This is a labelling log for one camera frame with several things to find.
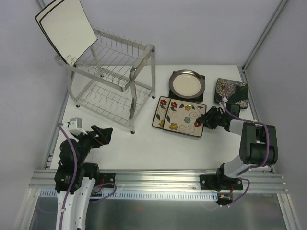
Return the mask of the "cream floral square plate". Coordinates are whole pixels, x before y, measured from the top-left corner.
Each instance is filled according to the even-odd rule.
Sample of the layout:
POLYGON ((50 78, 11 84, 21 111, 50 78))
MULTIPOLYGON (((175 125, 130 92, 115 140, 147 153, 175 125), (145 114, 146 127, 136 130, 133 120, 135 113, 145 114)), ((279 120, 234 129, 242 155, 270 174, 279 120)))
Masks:
POLYGON ((202 137, 203 124, 196 120, 206 113, 201 103, 171 99, 164 120, 163 130, 193 137, 202 137))
POLYGON ((171 98, 161 96, 154 113, 152 126, 158 129, 163 129, 164 121, 171 98))

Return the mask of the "white square plate black rim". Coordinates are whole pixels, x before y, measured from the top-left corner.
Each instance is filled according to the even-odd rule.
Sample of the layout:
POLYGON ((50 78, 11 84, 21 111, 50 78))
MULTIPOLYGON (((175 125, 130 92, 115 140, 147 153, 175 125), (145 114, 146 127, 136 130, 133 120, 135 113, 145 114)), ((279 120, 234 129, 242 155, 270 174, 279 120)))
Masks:
POLYGON ((54 0, 35 16, 44 36, 65 63, 67 63, 65 58, 68 55, 65 50, 67 43, 65 35, 66 3, 66 0, 54 0))

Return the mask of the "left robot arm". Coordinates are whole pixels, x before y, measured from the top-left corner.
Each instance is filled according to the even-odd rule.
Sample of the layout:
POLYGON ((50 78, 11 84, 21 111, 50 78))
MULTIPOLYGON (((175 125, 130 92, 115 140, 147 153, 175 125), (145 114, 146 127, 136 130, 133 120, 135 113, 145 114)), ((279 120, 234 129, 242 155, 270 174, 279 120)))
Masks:
POLYGON ((108 145, 112 128, 91 126, 85 131, 76 119, 58 124, 65 136, 60 145, 60 160, 54 177, 57 192, 58 230, 83 230, 92 190, 100 183, 101 175, 96 163, 86 163, 92 149, 108 145))

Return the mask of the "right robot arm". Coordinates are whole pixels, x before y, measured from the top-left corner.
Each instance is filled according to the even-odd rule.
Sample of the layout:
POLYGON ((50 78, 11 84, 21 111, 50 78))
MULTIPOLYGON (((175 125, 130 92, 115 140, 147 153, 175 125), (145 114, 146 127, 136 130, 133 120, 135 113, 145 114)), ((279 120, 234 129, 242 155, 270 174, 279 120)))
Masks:
POLYGON ((213 106, 197 122, 208 129, 223 127, 225 131, 240 136, 239 154, 233 160, 222 163, 215 175, 200 175, 202 190, 243 190, 242 174, 254 168, 274 165, 278 160, 276 128, 239 118, 240 105, 224 103, 213 106))

